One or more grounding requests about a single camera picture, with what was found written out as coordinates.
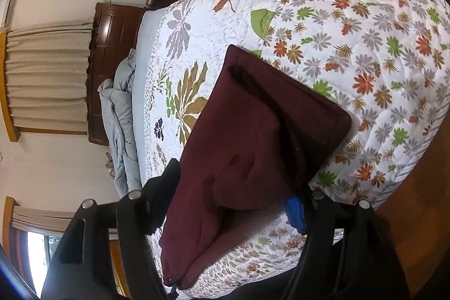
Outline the beige curtain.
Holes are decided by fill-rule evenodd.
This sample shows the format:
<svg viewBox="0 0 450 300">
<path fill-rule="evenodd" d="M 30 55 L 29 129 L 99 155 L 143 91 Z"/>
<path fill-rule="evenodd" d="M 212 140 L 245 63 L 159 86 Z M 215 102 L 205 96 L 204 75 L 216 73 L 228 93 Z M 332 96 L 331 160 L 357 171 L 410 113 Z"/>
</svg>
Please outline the beige curtain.
<svg viewBox="0 0 450 300">
<path fill-rule="evenodd" d="M 93 22 L 70 21 L 6 34 L 5 89 L 16 128 L 82 133 Z"/>
</svg>

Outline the dark wooden headboard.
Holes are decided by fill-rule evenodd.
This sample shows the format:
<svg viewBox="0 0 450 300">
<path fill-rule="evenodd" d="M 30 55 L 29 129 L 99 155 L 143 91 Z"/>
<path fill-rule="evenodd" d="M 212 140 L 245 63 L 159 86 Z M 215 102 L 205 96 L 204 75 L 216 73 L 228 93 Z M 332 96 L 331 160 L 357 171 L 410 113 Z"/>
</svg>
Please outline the dark wooden headboard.
<svg viewBox="0 0 450 300">
<path fill-rule="evenodd" d="M 114 77 L 121 61 L 136 46 L 145 11 L 122 4 L 98 3 L 95 6 L 86 81 L 88 138 L 93 144 L 108 145 L 98 87 L 104 80 Z"/>
</svg>

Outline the side window curtain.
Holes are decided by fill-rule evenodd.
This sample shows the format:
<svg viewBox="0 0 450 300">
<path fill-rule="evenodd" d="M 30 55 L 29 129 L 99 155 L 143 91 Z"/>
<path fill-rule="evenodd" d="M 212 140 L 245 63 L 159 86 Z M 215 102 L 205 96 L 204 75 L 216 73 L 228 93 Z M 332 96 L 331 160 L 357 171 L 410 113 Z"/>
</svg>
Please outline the side window curtain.
<svg viewBox="0 0 450 300">
<path fill-rule="evenodd" d="M 31 209 L 19 205 L 13 205 L 12 212 L 4 211 L 4 214 L 3 222 L 10 228 L 61 238 L 75 215 L 72 212 Z"/>
</svg>

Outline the floral white quilt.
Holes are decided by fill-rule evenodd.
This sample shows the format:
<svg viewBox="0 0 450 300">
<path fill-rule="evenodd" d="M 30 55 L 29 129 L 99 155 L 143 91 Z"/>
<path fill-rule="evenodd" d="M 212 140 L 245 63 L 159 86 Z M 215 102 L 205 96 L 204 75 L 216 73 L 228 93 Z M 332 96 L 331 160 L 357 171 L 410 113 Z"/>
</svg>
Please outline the floral white quilt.
<svg viewBox="0 0 450 300">
<path fill-rule="evenodd" d="M 449 110 L 446 0 L 180 0 L 165 8 L 144 94 L 146 181 L 179 158 L 229 45 L 349 112 L 352 130 L 312 187 L 380 206 Z"/>
</svg>

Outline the maroon pants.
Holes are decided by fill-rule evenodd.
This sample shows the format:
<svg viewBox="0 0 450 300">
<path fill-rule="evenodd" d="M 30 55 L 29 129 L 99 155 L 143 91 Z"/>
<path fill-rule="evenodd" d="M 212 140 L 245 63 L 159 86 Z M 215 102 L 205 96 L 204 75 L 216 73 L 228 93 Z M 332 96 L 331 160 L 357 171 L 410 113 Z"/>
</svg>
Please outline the maroon pants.
<svg viewBox="0 0 450 300">
<path fill-rule="evenodd" d="M 229 46 L 181 155 L 159 241 L 165 285 L 181 289 L 261 230 L 309 182 L 352 126 L 338 104 Z"/>
</svg>

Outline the light blue comforter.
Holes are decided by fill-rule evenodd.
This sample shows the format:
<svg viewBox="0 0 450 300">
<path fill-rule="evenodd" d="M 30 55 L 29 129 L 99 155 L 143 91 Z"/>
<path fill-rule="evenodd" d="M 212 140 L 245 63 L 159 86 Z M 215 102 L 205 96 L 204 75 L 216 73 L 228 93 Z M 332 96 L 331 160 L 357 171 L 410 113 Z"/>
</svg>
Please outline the light blue comforter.
<svg viewBox="0 0 450 300">
<path fill-rule="evenodd" d="M 135 71 L 135 49 L 130 49 L 128 56 L 119 63 L 114 77 L 105 79 L 98 87 L 102 121 L 114 169 L 114 185 L 120 197 L 142 188 L 132 111 Z"/>
</svg>

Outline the light blue bed sheet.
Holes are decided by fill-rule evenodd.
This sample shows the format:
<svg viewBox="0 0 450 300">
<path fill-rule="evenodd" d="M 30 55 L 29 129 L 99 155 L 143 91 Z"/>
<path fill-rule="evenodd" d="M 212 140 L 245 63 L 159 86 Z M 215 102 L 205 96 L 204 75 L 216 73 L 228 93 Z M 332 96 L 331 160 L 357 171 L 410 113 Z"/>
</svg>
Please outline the light blue bed sheet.
<svg viewBox="0 0 450 300">
<path fill-rule="evenodd" d="M 145 168 L 145 146 L 144 146 L 144 94 L 147 78 L 147 69 L 152 55 L 153 43 L 159 29 L 159 24 L 166 9 L 147 11 L 143 15 L 139 26 L 138 38 L 136 42 L 135 60 L 136 69 L 134 72 L 134 85 L 132 87 L 132 113 L 134 138 L 139 164 L 140 182 L 144 186 L 146 182 Z"/>
</svg>

